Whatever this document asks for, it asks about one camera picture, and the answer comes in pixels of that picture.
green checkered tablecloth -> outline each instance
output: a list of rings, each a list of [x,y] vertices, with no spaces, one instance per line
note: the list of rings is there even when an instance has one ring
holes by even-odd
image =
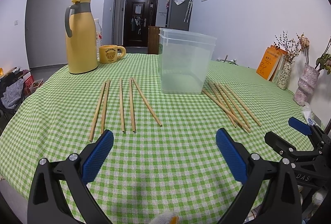
[[[56,72],[24,101],[0,137],[0,174],[28,198],[40,158],[59,161],[79,153],[89,143],[92,118],[106,79],[111,79],[106,128],[114,133],[115,142],[95,182],[88,187],[114,224],[148,223],[166,210],[177,212],[180,223],[216,223],[241,188],[215,143],[221,127],[249,152],[267,160],[280,159],[264,143],[267,131],[274,131],[298,150],[312,150],[309,140],[287,124],[291,116],[302,119],[293,94],[264,80],[255,70],[211,62],[205,82],[211,93],[208,81],[227,83],[250,107],[262,127],[243,109],[252,126],[248,134],[235,129],[204,94],[162,94],[157,59],[157,55],[128,54],[84,75],[69,74],[67,66]],[[163,127],[158,126],[134,87],[137,133],[131,131],[128,81],[132,76]],[[126,133],[120,130],[121,77]],[[100,121],[101,113],[95,141],[100,136]],[[255,205],[262,202],[266,183]],[[83,221],[65,184],[63,189],[73,215]]]

pink vase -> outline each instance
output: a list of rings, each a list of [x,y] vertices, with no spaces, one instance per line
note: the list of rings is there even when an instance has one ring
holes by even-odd
[[[299,86],[294,94],[293,100],[300,106],[304,106],[309,95],[313,94],[317,83],[319,72],[315,68],[305,64],[303,72],[297,82]]]

wooden chopstick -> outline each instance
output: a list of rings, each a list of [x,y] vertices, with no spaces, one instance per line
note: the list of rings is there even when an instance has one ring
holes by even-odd
[[[89,141],[90,142],[92,142],[93,141],[93,138],[94,138],[95,126],[97,124],[99,110],[100,110],[100,105],[101,105],[101,102],[102,102],[102,96],[103,96],[103,92],[105,90],[105,86],[106,86],[106,82],[104,82],[102,84],[102,88],[101,88],[101,92],[100,92],[99,100],[98,100],[98,104],[97,104],[97,109],[95,110],[94,117],[93,117],[93,120],[92,120],[91,132],[90,132],[90,137],[89,137]]]
[[[106,90],[104,94],[104,104],[102,107],[102,117],[101,117],[101,134],[105,131],[105,121],[106,121],[106,111],[107,111],[107,101],[109,93],[110,79],[107,80]]]
[[[254,121],[261,127],[262,124],[259,122],[259,120],[254,116],[254,114],[251,112],[251,110],[244,104],[244,102],[238,97],[237,94],[235,94],[232,89],[228,85],[224,85],[229,92],[237,99],[237,101],[244,107],[244,109],[247,111],[247,113],[254,119]]]
[[[160,127],[162,127],[162,123],[161,121],[158,119],[158,117],[156,116],[155,112],[153,111],[152,107],[149,105],[146,97],[144,96],[144,94],[142,93],[140,87],[138,86],[136,80],[132,77],[132,80],[134,82],[134,84],[136,85],[137,90],[139,91],[139,94],[141,96],[141,98],[143,99],[144,103],[146,104],[148,110],[151,112],[152,116],[155,118],[156,122],[160,125]]]
[[[214,103],[216,103],[220,108],[223,109],[225,113],[227,113],[229,116],[231,116],[238,124],[243,127],[247,132],[251,132],[247,126],[242,123],[234,114],[232,114],[224,105],[222,105],[218,100],[216,100],[213,96],[211,96],[205,89],[202,89],[202,92],[206,94]]]
[[[222,105],[224,105],[224,103],[222,102],[220,96],[217,94],[217,91],[214,89],[212,83],[211,83],[211,82],[208,82],[208,85],[209,85],[209,87],[211,88],[211,90],[214,92],[214,94],[215,94],[217,100],[219,101],[219,103],[222,104]],[[233,118],[232,118],[231,116],[229,116],[228,114],[226,114],[226,115],[229,117],[231,123],[232,123],[233,126],[236,128],[237,125],[236,125],[236,123],[234,123]]]
[[[120,78],[120,116],[121,116],[121,130],[125,132],[122,78]]]
[[[226,105],[229,107],[231,113],[234,114],[236,117],[238,117],[238,116],[236,115],[236,113],[234,112],[234,110],[233,110],[231,104],[230,104],[229,101],[227,100],[226,96],[224,95],[223,91],[221,90],[221,88],[217,85],[217,83],[214,83],[214,85],[215,85],[215,87],[217,88],[218,92],[221,94],[221,96],[222,96],[224,102],[226,103]]]
[[[136,120],[134,118],[134,106],[133,106],[133,94],[132,94],[132,78],[129,79],[130,86],[130,115],[131,115],[131,126],[132,131],[136,132]]]
[[[245,115],[243,114],[243,112],[241,112],[239,106],[234,102],[234,100],[231,98],[230,94],[226,91],[226,89],[221,84],[218,84],[218,85],[224,91],[224,93],[229,98],[229,100],[232,102],[232,104],[234,105],[234,107],[237,109],[238,113],[241,115],[241,117],[245,121],[247,127],[250,128],[251,126],[249,125],[249,122],[248,122],[247,118],[245,117]]]

yellow mug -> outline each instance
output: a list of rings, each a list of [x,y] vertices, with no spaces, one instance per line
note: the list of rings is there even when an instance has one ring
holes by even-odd
[[[118,56],[117,50],[120,49],[122,54]],[[99,47],[100,63],[113,63],[123,58],[126,55],[126,50],[122,46],[103,45]]]

blue gripper pad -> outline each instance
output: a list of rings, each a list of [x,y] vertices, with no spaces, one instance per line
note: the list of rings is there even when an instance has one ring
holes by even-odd
[[[245,184],[247,181],[246,163],[222,129],[216,132],[216,144],[235,180]]]
[[[82,166],[84,184],[93,182],[114,144],[114,135],[107,131]]]
[[[308,135],[312,134],[312,131],[307,124],[303,123],[302,121],[300,121],[299,119],[296,119],[294,117],[291,117],[289,119],[289,126],[292,127],[293,129],[299,131],[303,135],[308,136]]]

